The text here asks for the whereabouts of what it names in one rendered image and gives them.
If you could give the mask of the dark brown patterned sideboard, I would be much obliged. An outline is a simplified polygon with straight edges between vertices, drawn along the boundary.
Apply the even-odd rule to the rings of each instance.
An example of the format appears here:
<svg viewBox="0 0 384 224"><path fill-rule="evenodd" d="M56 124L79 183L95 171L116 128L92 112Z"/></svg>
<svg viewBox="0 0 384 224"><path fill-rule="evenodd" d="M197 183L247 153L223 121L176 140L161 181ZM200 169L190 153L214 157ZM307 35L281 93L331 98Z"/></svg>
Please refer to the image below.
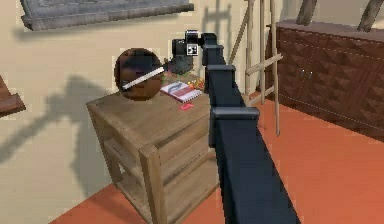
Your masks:
<svg viewBox="0 0 384 224"><path fill-rule="evenodd" d="M276 24L281 104L384 142L384 29Z"/></svg>

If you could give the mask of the pale wooden ladder rack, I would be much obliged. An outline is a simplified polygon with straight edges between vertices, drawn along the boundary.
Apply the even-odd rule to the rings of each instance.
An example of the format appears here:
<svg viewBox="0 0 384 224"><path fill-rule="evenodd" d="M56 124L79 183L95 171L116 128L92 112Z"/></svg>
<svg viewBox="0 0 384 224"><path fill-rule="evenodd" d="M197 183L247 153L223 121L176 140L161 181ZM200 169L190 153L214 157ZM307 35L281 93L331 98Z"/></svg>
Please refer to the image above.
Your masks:
<svg viewBox="0 0 384 224"><path fill-rule="evenodd" d="M259 0L259 50L260 50L260 62L258 64L252 65L252 47L253 47L253 15L254 15L254 4L255 0L245 0L247 2L247 9L245 11L235 44L231 50L229 63L232 64L236 57L240 42L242 40L243 34L246 34L246 67L245 67L245 93L243 94L243 99L247 106L253 106L254 104L260 102L261 104L265 103L266 97L273 93L274 94L274 111L275 111L275 130L276 135L280 135L280 104L279 104L279 77L278 77L278 61L283 58L283 56L277 52L277 31L276 31L276 19L275 19L275 1L269 0L269 10L270 10L270 32L271 32L271 53L272 56L268 59L265 58L265 0ZM265 69L267 67L272 67L272 75L274 78L274 84L266 88L266 76ZM250 77L258 72L259 73L259 86L260 94L258 96L252 97L250 94Z"/></svg>

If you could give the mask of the brown wooden furniture corner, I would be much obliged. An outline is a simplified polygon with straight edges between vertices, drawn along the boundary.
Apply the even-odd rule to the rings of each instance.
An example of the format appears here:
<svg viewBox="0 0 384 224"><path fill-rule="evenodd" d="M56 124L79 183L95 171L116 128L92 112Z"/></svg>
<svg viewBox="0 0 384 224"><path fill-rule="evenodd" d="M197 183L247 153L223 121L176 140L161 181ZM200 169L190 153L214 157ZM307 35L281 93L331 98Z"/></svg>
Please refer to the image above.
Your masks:
<svg viewBox="0 0 384 224"><path fill-rule="evenodd" d="M11 94L3 78L0 76L0 118L24 111L26 106L21 97L15 93Z"/></svg>

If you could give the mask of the wooden chest of drawers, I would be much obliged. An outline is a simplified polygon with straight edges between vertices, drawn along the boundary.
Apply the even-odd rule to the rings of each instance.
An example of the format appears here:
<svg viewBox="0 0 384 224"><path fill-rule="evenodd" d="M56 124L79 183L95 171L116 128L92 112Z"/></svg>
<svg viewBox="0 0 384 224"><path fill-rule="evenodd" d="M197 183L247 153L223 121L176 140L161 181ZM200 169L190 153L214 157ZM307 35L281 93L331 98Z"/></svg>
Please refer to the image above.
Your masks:
<svg viewBox="0 0 384 224"><path fill-rule="evenodd" d="M209 98L192 104L182 110L162 92L147 101L116 92L87 103L112 182L147 224L181 224L219 186Z"/></svg>

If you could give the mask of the grey framed wall picture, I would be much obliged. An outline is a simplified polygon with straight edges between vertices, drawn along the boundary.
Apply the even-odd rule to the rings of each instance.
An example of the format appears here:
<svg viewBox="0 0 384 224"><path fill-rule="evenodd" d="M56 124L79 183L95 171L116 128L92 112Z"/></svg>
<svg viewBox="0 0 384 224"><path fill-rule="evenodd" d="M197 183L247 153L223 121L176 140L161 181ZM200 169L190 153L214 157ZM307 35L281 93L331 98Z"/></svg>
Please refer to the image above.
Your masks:
<svg viewBox="0 0 384 224"><path fill-rule="evenodd" d="M150 17L194 10L190 0L20 0L32 31Z"/></svg>

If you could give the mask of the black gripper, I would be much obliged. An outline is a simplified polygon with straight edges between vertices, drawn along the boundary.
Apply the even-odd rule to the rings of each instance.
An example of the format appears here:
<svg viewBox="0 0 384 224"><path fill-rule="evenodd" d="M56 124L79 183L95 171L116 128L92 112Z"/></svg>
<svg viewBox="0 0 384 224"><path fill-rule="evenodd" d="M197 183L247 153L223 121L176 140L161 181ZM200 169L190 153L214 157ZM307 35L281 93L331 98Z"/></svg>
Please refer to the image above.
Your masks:
<svg viewBox="0 0 384 224"><path fill-rule="evenodd" d="M169 62L169 70L178 75L185 74L193 69L193 57L187 54L187 45L184 39L172 40L172 58ZM140 84L154 76L164 72L163 67L159 67L143 76L136 78L131 82L123 81L121 89L127 91L131 87Z"/></svg>

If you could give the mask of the red white book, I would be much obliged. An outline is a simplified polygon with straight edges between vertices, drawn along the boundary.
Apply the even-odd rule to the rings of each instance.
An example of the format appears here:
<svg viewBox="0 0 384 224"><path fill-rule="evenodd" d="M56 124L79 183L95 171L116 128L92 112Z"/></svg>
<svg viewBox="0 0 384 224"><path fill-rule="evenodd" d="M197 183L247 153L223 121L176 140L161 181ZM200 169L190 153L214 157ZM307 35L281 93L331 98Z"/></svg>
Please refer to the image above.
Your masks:
<svg viewBox="0 0 384 224"><path fill-rule="evenodd" d="M163 86L160 91L181 103L186 103L202 94L201 90L180 81Z"/></svg>

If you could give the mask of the brown round ball toy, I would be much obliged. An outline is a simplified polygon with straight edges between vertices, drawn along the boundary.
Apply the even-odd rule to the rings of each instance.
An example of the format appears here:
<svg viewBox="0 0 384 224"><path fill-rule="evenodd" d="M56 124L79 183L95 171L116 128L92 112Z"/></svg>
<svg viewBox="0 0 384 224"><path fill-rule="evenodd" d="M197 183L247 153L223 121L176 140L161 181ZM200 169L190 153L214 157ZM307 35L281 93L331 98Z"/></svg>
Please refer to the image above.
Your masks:
<svg viewBox="0 0 384 224"><path fill-rule="evenodd" d="M125 98L134 101L147 101L160 91L163 72L127 90L123 90L122 86L161 66L160 60L152 51L145 48L130 48L125 50L117 58L114 67L116 87Z"/></svg>

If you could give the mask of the brown slanted post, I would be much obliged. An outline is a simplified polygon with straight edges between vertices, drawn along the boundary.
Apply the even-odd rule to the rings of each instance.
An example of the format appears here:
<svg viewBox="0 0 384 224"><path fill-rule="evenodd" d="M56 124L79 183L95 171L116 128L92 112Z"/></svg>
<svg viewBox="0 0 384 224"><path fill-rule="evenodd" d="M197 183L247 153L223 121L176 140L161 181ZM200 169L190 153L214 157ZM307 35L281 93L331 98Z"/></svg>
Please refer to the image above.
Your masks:
<svg viewBox="0 0 384 224"><path fill-rule="evenodd" d="M357 27L358 31L361 32L370 32L372 26L375 22L375 19L380 11L380 8L384 0L369 0L362 17L360 19L360 23Z"/></svg>
<svg viewBox="0 0 384 224"><path fill-rule="evenodd" d="M302 1L301 7L296 19L296 23L298 25L307 26L311 23L316 4L317 4L317 0Z"/></svg>

